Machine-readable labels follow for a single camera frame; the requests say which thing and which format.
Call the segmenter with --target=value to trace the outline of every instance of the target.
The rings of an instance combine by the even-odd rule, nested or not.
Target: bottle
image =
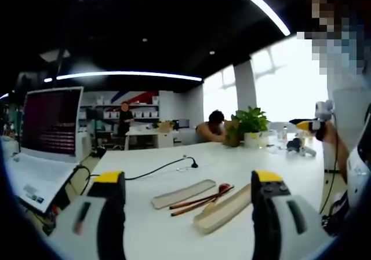
[[[288,140],[288,128],[285,126],[283,127],[283,131],[282,131],[282,139],[284,141],[287,141]]]

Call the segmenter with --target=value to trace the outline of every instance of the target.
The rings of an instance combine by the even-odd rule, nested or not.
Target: monitor
[[[21,150],[75,156],[82,89],[69,87],[28,92],[24,102]]]

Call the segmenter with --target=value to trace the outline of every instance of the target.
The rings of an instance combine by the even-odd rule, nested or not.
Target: ceiling
[[[303,0],[265,0],[291,33],[302,31]],[[206,78],[284,37],[249,0],[13,0],[5,71],[11,91],[19,72],[48,76],[84,71],[149,71]],[[58,71],[40,54],[67,49]],[[134,76],[60,80],[89,90],[174,90],[200,82]]]

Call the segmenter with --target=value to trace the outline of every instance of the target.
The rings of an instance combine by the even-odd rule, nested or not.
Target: desk
[[[126,257],[130,260],[245,260],[251,259],[254,250],[252,205],[220,229],[204,236],[191,226],[193,217],[202,208],[179,217],[171,217],[167,208],[155,210],[151,199],[204,179],[212,179],[217,184],[233,184],[235,193],[250,182],[253,170],[265,169],[281,175],[292,194],[301,195],[318,210],[324,176],[322,144],[317,140],[313,140],[312,145],[308,141],[306,144],[317,151],[315,158],[304,158],[295,153],[273,154],[263,149],[229,148],[219,143],[108,151],[92,173],[122,170],[129,178],[152,171],[182,158],[183,155],[194,157],[199,164],[197,169],[177,171],[178,168],[190,167],[192,160],[184,160],[148,177],[126,182]],[[216,187],[198,197],[215,191]]]
[[[125,134],[125,150],[129,150],[129,138],[130,137],[138,137],[138,136],[153,136],[155,138],[155,146],[157,148],[163,148],[163,147],[172,147],[174,144],[172,132],[168,134],[159,133],[156,130],[149,130],[149,129],[143,129],[143,130],[137,130],[134,128],[130,128],[130,130]]]

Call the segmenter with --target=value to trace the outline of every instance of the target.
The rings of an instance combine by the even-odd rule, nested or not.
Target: floor
[[[88,157],[86,160],[82,162],[84,166],[86,166],[90,171],[93,171],[93,169],[96,167],[96,165],[99,162],[99,158],[93,158]],[[68,198],[70,201],[73,201],[77,194],[80,194],[83,187],[85,186],[85,179],[87,177],[87,171],[86,170],[79,170],[74,177],[71,180],[71,184],[66,185],[66,192],[68,195]],[[323,194],[322,194],[322,203],[321,203],[321,209],[323,207],[323,204],[328,196],[329,189],[331,186],[331,181],[333,178],[333,174],[325,173],[325,179],[323,184]],[[328,214],[331,204],[334,202],[335,196],[338,193],[344,193],[347,189],[347,186],[342,179],[340,174],[335,174],[334,176],[334,183],[332,186],[332,190],[329,196],[329,199],[326,203],[325,208],[323,209],[322,215]],[[32,223],[35,225],[35,227],[42,233],[42,223],[40,220],[38,220],[37,216],[35,216],[32,212],[28,211],[26,212],[26,216],[29,217],[29,219],[32,221]]]

